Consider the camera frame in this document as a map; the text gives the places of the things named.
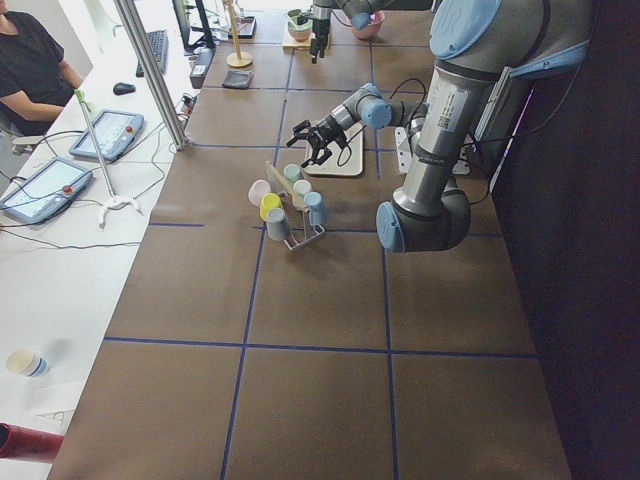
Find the mint green cup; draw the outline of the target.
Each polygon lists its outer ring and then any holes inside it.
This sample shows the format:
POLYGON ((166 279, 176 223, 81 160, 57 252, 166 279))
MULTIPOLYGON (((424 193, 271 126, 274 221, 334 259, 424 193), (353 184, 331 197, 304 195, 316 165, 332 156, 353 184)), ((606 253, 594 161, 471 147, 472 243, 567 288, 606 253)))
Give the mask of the mint green cup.
POLYGON ((304 175, 301 167, 293 163, 287 164, 283 168, 283 175, 285 177, 285 180, 290 185, 294 185, 297 181, 304 179, 304 175))

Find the cream rabbit tray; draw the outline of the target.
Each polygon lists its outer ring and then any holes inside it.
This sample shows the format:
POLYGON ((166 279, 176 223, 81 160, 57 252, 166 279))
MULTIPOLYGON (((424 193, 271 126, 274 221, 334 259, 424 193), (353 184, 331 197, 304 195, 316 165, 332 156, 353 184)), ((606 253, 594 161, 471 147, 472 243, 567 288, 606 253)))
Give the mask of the cream rabbit tray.
POLYGON ((345 132, 347 146, 329 145, 332 155, 321 165, 308 165, 304 172, 314 177, 355 178, 364 170, 363 126, 356 123, 345 132))

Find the light blue cup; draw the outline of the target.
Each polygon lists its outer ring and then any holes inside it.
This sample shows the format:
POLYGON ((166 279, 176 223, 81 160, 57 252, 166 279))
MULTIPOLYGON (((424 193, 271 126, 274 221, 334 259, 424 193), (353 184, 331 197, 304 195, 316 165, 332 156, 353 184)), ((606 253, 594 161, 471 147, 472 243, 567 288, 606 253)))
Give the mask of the light blue cup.
POLYGON ((311 226, 322 225, 328 217, 327 208, 323 196, 316 191, 311 191, 304 196, 304 203, 309 210, 309 223, 311 226))

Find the pink cup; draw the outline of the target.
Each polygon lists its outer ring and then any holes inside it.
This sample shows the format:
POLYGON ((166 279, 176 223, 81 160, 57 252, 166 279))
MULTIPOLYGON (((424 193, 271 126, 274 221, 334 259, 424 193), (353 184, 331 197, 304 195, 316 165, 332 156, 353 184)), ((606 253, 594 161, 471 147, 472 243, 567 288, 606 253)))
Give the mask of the pink cup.
POLYGON ((252 205, 259 207, 263 197, 271 192, 270 183, 265 179, 258 179, 251 184, 247 197, 252 205))

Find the grey cup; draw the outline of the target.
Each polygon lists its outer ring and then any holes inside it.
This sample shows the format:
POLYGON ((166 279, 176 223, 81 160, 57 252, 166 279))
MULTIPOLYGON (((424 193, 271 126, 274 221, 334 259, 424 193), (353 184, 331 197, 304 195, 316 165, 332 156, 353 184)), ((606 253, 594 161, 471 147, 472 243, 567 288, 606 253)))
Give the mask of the grey cup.
POLYGON ((274 241, 285 241, 290 236, 288 217, 283 208, 276 207, 267 213, 267 233, 274 241))

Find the paper cup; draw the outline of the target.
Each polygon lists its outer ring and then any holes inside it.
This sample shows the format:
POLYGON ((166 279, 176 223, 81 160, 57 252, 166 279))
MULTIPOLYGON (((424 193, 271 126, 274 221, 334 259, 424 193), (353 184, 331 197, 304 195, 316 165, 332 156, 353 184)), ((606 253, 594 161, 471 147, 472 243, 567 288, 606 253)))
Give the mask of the paper cup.
POLYGON ((6 369, 16 375, 39 377, 49 368, 47 360, 29 348, 21 348, 12 352, 5 361, 6 369))

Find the green bowl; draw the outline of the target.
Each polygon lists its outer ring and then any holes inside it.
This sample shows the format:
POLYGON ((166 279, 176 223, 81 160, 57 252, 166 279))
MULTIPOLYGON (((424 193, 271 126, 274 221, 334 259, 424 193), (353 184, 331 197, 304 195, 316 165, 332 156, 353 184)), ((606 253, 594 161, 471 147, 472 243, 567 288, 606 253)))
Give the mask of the green bowl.
POLYGON ((300 9, 289 10, 287 12, 287 31, 295 41, 306 41, 312 33, 312 20, 300 9))

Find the wooden cutting board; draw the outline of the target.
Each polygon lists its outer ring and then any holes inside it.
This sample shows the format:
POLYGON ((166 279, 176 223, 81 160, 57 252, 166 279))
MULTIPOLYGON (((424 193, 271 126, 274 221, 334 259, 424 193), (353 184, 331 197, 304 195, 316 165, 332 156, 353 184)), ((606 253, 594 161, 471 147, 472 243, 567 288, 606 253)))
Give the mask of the wooden cutting board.
POLYGON ((311 41, 316 39, 313 32, 313 21, 311 18, 287 17, 282 45, 291 48, 308 48, 311 41))

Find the pink bowl with ice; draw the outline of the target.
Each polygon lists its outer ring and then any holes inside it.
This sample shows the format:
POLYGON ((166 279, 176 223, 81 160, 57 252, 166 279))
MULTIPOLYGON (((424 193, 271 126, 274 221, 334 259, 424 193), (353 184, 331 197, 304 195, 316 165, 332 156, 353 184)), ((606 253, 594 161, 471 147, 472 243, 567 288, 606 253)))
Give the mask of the pink bowl with ice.
POLYGON ((359 40, 368 40, 376 36, 385 21, 385 12, 375 12, 370 16, 370 18, 370 23, 360 30, 355 26, 351 27, 351 33, 355 38, 359 40))

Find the folded grey cloth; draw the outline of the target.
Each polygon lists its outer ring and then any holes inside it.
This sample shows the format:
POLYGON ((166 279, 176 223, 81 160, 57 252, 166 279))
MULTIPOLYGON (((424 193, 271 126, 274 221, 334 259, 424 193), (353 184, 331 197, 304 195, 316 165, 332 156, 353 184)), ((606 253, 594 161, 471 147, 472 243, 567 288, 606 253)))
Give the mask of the folded grey cloth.
POLYGON ((247 90, 253 78, 252 70, 229 69, 221 83, 223 88, 233 90, 247 90))

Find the wooden mug tree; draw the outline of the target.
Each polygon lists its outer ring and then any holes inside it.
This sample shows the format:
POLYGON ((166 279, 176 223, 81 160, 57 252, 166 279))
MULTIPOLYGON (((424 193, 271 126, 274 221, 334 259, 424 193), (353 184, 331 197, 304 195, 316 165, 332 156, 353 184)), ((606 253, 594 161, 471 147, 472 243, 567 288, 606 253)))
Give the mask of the wooden mug tree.
POLYGON ((241 50, 237 30, 237 16, 233 6, 233 1, 225 0, 224 4, 229 17, 229 25, 231 28, 232 43, 234 47, 234 51, 227 56, 226 63, 229 67, 235 69, 249 67, 253 64, 253 57, 248 52, 241 50))

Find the black box with label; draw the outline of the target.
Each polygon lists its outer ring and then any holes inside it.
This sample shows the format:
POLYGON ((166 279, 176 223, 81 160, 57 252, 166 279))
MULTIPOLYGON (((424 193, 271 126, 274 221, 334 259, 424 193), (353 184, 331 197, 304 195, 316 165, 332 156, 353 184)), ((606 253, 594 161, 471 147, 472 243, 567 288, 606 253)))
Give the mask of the black box with label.
POLYGON ((189 79, 193 89, 202 88, 213 57, 214 51, 209 48, 201 48, 188 57, 189 79))

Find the teach pendant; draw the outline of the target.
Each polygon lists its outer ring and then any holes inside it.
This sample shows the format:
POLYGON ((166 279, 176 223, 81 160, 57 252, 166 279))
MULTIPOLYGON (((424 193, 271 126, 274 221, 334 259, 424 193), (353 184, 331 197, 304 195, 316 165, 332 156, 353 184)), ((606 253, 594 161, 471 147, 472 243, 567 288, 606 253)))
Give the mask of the teach pendant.
MULTIPOLYGON (((93 119, 92 126, 97 136, 100 151, 106 162, 113 162, 124 155, 144 126, 141 114, 102 110, 93 119)), ((89 130, 70 147, 69 153, 75 157, 97 159, 97 154, 89 130)))
POLYGON ((1 210, 27 224, 41 224, 68 208, 89 185, 88 168, 54 157, 1 200, 1 210))

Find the red cylinder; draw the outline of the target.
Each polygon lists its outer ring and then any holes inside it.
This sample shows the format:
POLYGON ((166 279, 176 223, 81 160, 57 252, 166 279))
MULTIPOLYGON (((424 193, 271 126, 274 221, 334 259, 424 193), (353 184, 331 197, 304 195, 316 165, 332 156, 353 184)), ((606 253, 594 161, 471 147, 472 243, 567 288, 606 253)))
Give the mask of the red cylinder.
POLYGON ((3 459, 52 464, 65 437, 13 424, 1 424, 3 459))

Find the aluminium frame post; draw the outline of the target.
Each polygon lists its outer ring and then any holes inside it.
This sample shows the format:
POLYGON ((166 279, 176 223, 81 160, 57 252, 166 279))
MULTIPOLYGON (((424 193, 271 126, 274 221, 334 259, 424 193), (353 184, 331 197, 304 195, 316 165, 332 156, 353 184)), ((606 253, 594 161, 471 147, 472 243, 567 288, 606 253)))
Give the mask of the aluminium frame post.
POLYGON ((169 131, 176 150, 181 151, 187 146, 188 139, 175 111, 160 67, 147 40, 143 23, 134 2, 131 0, 114 0, 114 4, 138 60, 143 67, 144 78, 162 120, 169 131))

